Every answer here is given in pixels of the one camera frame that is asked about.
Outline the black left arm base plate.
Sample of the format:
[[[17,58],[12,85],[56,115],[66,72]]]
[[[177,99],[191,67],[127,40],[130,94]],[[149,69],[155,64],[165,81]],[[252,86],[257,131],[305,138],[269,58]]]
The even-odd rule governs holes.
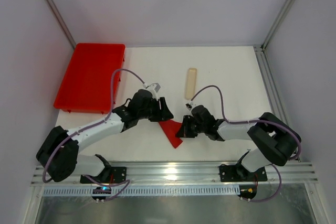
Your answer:
[[[127,168],[124,166],[106,167],[98,176],[91,177],[101,184],[118,184],[127,178]]]

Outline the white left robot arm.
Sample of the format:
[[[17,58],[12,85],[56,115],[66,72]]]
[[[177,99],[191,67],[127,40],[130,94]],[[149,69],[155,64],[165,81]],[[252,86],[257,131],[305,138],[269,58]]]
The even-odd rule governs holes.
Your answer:
[[[61,182],[70,175],[79,175],[83,183],[107,184],[114,171],[110,163],[99,154],[85,156],[80,152],[110,135],[135,127],[142,119],[165,122],[172,118],[164,97],[155,98],[150,91],[140,89],[105,118],[71,130],[55,126],[36,154],[44,168],[42,180]]]

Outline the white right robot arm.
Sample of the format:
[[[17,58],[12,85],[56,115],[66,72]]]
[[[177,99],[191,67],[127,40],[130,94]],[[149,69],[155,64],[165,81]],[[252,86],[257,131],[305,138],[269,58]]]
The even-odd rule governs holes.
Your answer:
[[[191,109],[191,115],[183,117],[175,136],[195,138],[202,133],[213,141],[248,140],[257,146],[225,172],[229,180],[237,182],[253,180],[256,172],[265,166],[284,166],[301,149],[301,137],[269,112],[250,121],[228,121],[214,118],[207,108],[198,105]]]

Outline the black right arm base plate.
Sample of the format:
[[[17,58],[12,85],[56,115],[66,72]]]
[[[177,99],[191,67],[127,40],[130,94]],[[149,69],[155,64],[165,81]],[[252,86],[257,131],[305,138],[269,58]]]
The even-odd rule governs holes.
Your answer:
[[[264,167],[249,172],[241,165],[225,165],[219,167],[221,182],[266,182],[268,180]]]

